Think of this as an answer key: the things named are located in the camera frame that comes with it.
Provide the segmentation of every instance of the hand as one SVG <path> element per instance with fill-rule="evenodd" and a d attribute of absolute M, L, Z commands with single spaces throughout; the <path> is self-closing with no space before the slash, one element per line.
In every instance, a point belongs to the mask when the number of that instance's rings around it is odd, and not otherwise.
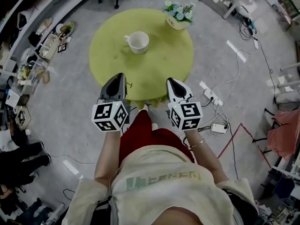
<path fill-rule="evenodd" d="M 8 189 L 4 184 L 0 185 L 1 190 L 3 192 L 3 195 L 0 195 L 0 199 L 5 199 L 8 197 L 8 195 L 10 195 L 11 193 L 13 193 L 12 189 Z"/>

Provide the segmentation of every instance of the black pants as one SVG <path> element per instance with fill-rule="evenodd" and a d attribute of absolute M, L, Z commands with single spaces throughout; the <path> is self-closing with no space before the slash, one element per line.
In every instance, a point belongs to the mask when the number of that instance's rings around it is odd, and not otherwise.
<path fill-rule="evenodd" d="M 0 153 L 0 176 L 2 173 L 4 184 L 10 188 L 19 187 L 33 182 L 33 177 L 29 176 L 41 166 L 49 163 L 47 155 L 40 156 L 33 160 L 22 162 L 24 159 L 36 156 L 42 150 L 39 142 L 24 145 L 16 150 Z"/>
<path fill-rule="evenodd" d="M 38 201 L 34 202 L 25 212 L 17 216 L 15 221 L 23 225 L 40 225 L 46 221 L 49 217 L 49 210 L 44 208 L 37 217 L 33 217 L 34 213 L 42 204 Z"/>

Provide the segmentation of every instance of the yellow-green round table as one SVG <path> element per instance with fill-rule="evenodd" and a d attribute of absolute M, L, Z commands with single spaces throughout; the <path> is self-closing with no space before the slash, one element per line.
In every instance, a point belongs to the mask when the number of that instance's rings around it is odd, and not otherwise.
<path fill-rule="evenodd" d="M 175 30 L 161 11 L 138 8 L 116 14 L 96 32 L 90 44 L 90 70 L 103 86 L 117 73 L 127 80 L 127 101 L 141 109 L 166 100 L 166 80 L 184 81 L 193 64 L 193 43 L 184 30 Z M 149 36 L 148 50 L 133 53 L 124 36 L 143 31 Z"/>

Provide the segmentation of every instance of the white flower pot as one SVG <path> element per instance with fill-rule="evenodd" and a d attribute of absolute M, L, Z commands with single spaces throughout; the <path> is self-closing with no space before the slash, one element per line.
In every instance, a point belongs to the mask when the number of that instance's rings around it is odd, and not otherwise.
<path fill-rule="evenodd" d="M 174 17 L 171 16 L 167 16 L 166 21 L 172 28 L 176 30 L 182 30 L 188 26 L 188 22 L 178 22 Z"/>

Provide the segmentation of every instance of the person in black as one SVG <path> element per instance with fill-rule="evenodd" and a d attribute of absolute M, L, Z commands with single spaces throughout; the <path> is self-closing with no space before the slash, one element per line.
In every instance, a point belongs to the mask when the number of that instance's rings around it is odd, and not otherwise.
<path fill-rule="evenodd" d="M 38 198 L 28 209 L 26 209 L 21 215 L 17 216 L 15 220 L 9 219 L 7 225 L 40 225 L 49 218 L 49 213 L 53 210 L 49 207 L 45 207 L 38 216 L 34 217 L 34 213 L 38 208 L 42 206 L 42 201 Z"/>
<path fill-rule="evenodd" d="M 26 158 L 38 155 L 43 148 L 44 145 L 41 142 L 36 142 L 23 145 L 13 151 L 0 152 L 0 195 L 6 192 L 3 191 L 5 187 L 12 189 L 32 183 L 34 177 L 30 174 L 41 166 L 49 165 L 51 161 L 49 154 L 22 162 Z"/>

